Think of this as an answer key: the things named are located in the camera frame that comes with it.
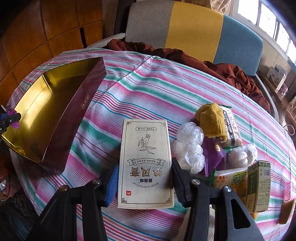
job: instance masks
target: wooden cabinet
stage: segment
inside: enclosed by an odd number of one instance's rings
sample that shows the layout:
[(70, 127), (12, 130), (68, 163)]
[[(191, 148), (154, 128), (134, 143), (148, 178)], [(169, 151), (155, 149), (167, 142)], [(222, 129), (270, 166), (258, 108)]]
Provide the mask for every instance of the wooden cabinet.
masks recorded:
[(47, 39), (78, 27), (75, 0), (41, 0)]
[(6, 105), (13, 91), (17, 88), (18, 83), (12, 72), (9, 72), (0, 81), (0, 104)]
[(3, 45), (11, 67), (46, 41), (40, 3), (32, 1), (8, 26)]
[(80, 26), (103, 20), (101, 0), (76, 0), (76, 5)]
[(87, 24), (83, 29), (87, 46), (103, 39), (103, 21)]
[(64, 51), (83, 48), (78, 28), (54, 37), (48, 41), (48, 44), (54, 57)]
[(40, 45), (34, 49), (26, 57), (12, 68), (14, 76), (17, 79), (18, 84), (35, 68), (40, 64), (48, 61), (52, 58), (52, 54), (47, 43)]
[(0, 39), (0, 104), (40, 64), (102, 40), (102, 20), (101, 0), (31, 0)]

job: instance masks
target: white plastic bag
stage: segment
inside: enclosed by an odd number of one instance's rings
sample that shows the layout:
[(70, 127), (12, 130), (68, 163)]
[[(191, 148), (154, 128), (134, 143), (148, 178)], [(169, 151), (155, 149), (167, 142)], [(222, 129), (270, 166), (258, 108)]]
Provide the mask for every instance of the white plastic bag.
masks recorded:
[(199, 173), (205, 166), (202, 129), (193, 122), (187, 122), (179, 127), (176, 137), (174, 154), (181, 168), (190, 170), (192, 174)]
[(228, 162), (232, 168), (248, 167), (258, 156), (258, 151), (253, 144), (233, 148), (229, 153)]

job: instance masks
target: striped tablecloth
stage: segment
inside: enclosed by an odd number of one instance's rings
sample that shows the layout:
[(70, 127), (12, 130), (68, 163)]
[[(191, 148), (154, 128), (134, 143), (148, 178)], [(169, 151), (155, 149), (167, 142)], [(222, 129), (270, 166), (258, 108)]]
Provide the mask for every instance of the striped tablecloth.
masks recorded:
[[(32, 71), (14, 91), (9, 104), (15, 107), (25, 91), (45, 71), (81, 59), (102, 56), (107, 76), (101, 83), (81, 122), (59, 175), (45, 175), (12, 152), (22, 186), (38, 214), (64, 184), (85, 185), (119, 159), (124, 118), (166, 119), (171, 147), (178, 127), (194, 120), (203, 104), (232, 106), (243, 143), (253, 143), (258, 160), (271, 163), (271, 196), (267, 211), (256, 223), (265, 240), (280, 240), (286, 225), (277, 224), (283, 185), (291, 180), (295, 196), (296, 151), (286, 131), (260, 106), (240, 91), (193, 68), (159, 57), (134, 52), (84, 49), (64, 52)], [(186, 213), (179, 202), (162, 210), (116, 208), (117, 199), (103, 208), (109, 240), (170, 240), (176, 236)], [(77, 209), (78, 239), (83, 240), (81, 207)]]

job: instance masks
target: window frame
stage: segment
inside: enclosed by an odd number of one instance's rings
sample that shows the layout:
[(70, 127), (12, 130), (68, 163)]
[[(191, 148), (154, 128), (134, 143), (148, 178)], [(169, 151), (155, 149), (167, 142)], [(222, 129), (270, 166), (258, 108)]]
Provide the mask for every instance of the window frame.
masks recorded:
[(244, 25), (248, 26), (250, 29), (252, 29), (255, 33), (257, 33), (261, 38), (266, 40), (268, 43), (270, 43), (282, 56), (283, 58), (288, 61), (290, 58), (288, 57), (287, 53), (289, 50), (289, 46), (291, 43), (291, 37), (289, 37), (289, 43), (287, 47), (287, 51), (285, 52), (276, 42), (278, 34), (279, 34), (279, 26), (280, 26), (280, 21), (276, 17), (276, 26), (275, 26), (275, 34), (274, 37), (271, 38), (264, 30), (262, 30), (259, 27), (259, 21), (260, 21), (260, 16), (261, 16), (261, 5), (263, 3), (259, 0), (259, 6), (258, 6), (258, 15), (257, 15), (257, 21), (256, 24), (253, 24), (250, 20), (246, 19), (242, 15), (238, 13), (238, 7), (239, 7), (239, 0), (232, 0), (231, 1), (231, 6), (230, 6), (230, 14), (229, 16), (240, 21)]

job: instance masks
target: yellow cloth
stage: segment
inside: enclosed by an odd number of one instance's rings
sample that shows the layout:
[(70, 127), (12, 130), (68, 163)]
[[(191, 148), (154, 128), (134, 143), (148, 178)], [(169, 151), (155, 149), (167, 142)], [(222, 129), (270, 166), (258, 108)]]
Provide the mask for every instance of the yellow cloth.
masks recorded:
[(216, 103), (204, 104), (195, 113), (204, 135), (209, 138), (219, 137), (227, 140), (226, 125), (221, 108)]

